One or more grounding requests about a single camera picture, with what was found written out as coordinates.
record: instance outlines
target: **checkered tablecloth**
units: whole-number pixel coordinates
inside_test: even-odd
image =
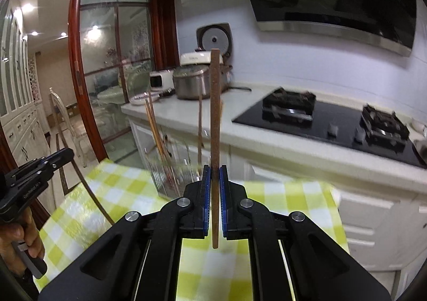
[[[167,202],[159,198],[150,173],[144,170],[103,161],[86,179],[114,221],[130,210],[142,215],[159,211]],[[249,198],[264,203],[270,211],[285,215],[292,211],[306,213],[349,251],[329,184],[293,180],[243,185]],[[83,186],[77,186],[40,232],[48,272],[35,280],[38,288],[41,290],[54,279],[109,227]],[[212,249],[211,242],[210,234],[205,239],[184,239],[177,300],[252,301],[248,242],[227,241],[222,233],[219,249]]]

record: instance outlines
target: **gas stove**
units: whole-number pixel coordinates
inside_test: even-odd
[[[278,88],[234,123],[302,136],[427,168],[396,117],[366,105],[362,111],[317,100],[310,92]]]

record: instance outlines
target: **ceiling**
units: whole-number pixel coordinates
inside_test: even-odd
[[[59,41],[61,33],[68,33],[68,5],[70,0],[19,0],[21,6],[30,3],[36,8],[23,14],[23,28],[31,34],[37,31],[39,35],[28,35],[28,50],[52,51],[63,47],[65,42]]]

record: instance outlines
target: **black sleeve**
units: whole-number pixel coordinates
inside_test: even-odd
[[[33,281],[33,275],[30,270],[26,269],[22,277],[15,276],[19,285],[34,301],[38,299],[38,290]]]

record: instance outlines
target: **range hood metal trim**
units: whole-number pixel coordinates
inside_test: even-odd
[[[408,48],[387,38],[383,38],[379,35],[371,34],[366,31],[343,27],[340,25],[306,21],[263,21],[257,23],[262,31],[291,31],[297,33],[320,34],[346,38],[348,40],[354,40],[368,45],[381,47],[383,49],[398,53],[404,57],[409,57],[412,52],[411,48]]]

